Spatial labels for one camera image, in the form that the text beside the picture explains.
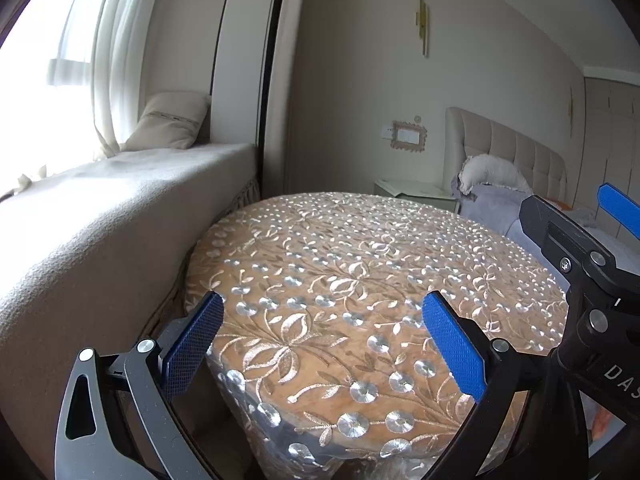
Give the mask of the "person's right hand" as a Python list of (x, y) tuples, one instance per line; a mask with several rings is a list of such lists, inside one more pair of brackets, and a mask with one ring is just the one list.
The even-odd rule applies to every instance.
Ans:
[(597, 441), (604, 438), (616, 417), (591, 399), (585, 400), (584, 409), (590, 439)]

